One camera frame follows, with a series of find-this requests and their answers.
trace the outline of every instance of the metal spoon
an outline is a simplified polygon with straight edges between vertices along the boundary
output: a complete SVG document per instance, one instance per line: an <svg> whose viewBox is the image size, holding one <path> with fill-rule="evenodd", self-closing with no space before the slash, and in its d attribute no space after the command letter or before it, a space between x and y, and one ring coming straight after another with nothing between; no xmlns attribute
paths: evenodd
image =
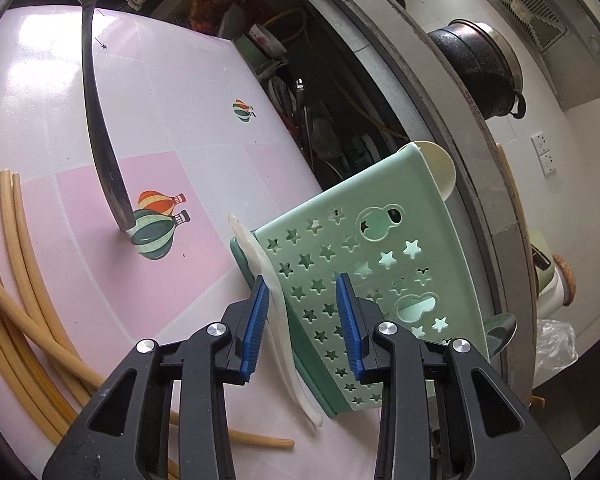
<svg viewBox="0 0 600 480"><path fill-rule="evenodd" d="M87 113L87 129L91 143L91 153L98 172L100 185L120 230L127 231L136 225L133 208L126 192L120 167L113 152L107 125L105 124L98 98L96 76L93 71L93 51L91 47L91 25L93 11L98 0L78 0L82 6L82 85L84 87L84 107Z"/></svg>
<svg viewBox="0 0 600 480"><path fill-rule="evenodd" d="M484 334L487 338L489 357L498 355L511 341L516 333L518 320L509 312L496 314L483 322Z"/></svg>

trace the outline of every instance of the vent grille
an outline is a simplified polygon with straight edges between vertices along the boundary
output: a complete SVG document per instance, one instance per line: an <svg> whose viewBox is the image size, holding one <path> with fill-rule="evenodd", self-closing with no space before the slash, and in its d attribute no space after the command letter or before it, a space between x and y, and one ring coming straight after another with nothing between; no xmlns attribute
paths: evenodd
<svg viewBox="0 0 600 480"><path fill-rule="evenodd" d="M546 0L499 0L525 29L540 52L567 33L567 26Z"/></svg>

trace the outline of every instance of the wall socket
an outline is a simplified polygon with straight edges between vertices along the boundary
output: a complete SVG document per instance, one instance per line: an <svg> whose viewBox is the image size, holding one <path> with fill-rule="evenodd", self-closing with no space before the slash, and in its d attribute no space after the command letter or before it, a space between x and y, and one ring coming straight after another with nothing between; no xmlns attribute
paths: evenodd
<svg viewBox="0 0 600 480"><path fill-rule="evenodd" d="M531 137L531 142L534 144L534 148L536 149L536 153L538 157L544 155L549 151L549 144L546 142L544 138L544 133L540 132Z"/></svg>
<svg viewBox="0 0 600 480"><path fill-rule="evenodd" d="M540 160L540 166L542 166L542 172L544 173L544 176L547 176L555 171L554 158L551 152L543 153L538 157L538 159Z"/></svg>

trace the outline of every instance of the metal pot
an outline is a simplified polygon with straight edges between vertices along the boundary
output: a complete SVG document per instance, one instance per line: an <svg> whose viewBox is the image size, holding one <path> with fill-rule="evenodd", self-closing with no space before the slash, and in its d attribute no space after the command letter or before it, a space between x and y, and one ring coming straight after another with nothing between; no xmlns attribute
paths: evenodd
<svg viewBox="0 0 600 480"><path fill-rule="evenodd" d="M525 115L522 69L510 44L486 23L453 20L429 33L456 70L484 119ZM512 112L518 101L518 110Z"/></svg>

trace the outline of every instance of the green plastic basket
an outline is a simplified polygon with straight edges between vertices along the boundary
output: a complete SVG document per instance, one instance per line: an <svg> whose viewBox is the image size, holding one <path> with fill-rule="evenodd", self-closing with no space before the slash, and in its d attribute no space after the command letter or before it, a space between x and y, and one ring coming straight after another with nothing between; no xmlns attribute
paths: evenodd
<svg viewBox="0 0 600 480"><path fill-rule="evenodd" d="M355 381L336 309L335 279L416 336L487 347L474 285L420 149L399 152L254 231L285 294L296 367L328 415L377 407L380 384ZM251 275L236 241L232 251Z"/></svg>

